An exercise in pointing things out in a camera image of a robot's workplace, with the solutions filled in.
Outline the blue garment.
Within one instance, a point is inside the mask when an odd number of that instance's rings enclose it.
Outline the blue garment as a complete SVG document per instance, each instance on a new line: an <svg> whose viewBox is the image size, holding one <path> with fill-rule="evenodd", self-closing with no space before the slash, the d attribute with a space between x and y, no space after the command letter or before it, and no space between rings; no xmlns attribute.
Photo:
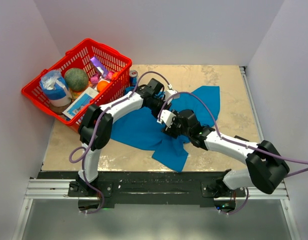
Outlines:
<svg viewBox="0 0 308 240"><path fill-rule="evenodd" d="M212 118L217 119L220 112L220 87L201 86L192 92L203 101L206 110L194 96L181 94L172 101L172 110L194 111L201 125L214 126ZM186 163L188 152L184 144L189 143L185 136L177 139L164 134L163 125L156 121L149 108L144 107L118 119L112 128L111 139L120 143L145 150L153 151L152 158L176 172L181 172Z"/></svg>

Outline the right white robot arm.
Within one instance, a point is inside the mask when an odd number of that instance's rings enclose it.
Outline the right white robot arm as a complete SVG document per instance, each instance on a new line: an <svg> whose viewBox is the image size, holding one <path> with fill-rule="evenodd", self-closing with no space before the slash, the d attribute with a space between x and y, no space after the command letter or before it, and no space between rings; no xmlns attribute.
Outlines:
<svg viewBox="0 0 308 240"><path fill-rule="evenodd" d="M165 125L162 131L166 135L173 138L186 136L197 148L221 153L246 165L242 170L226 170L222 177L208 185L216 198L248 187L271 194L290 171L271 142L249 142L218 133L216 129L202 125L192 110L163 110L157 121Z"/></svg>

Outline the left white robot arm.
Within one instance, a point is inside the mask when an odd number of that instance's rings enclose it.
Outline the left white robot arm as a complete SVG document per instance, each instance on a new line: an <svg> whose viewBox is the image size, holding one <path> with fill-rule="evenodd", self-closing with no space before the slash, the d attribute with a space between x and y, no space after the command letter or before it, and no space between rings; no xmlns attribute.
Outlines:
<svg viewBox="0 0 308 240"><path fill-rule="evenodd" d="M91 104L82 119L78 133L84 152L79 160L82 161L82 169L78 172L77 183L80 191L86 196L96 194L103 197L98 187L98 162L102 148L108 143L113 124L121 117L141 108L149 108L152 115L157 118L160 111L169 109L175 93L172 86L165 91L164 96L160 92L163 84L156 79L151 79L148 84L134 88L125 96L98 106Z"/></svg>

